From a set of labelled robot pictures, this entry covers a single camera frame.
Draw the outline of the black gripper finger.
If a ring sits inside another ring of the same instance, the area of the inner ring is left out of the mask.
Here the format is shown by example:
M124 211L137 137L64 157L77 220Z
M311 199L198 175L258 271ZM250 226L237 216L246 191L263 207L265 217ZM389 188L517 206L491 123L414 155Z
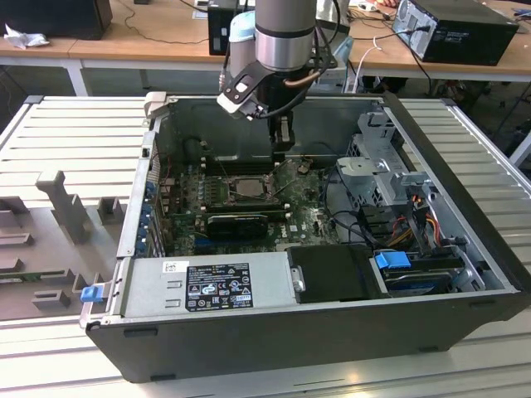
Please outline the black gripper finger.
M295 145L293 130L293 112L273 116L268 120L271 144L271 159L273 163L285 161L285 154Z

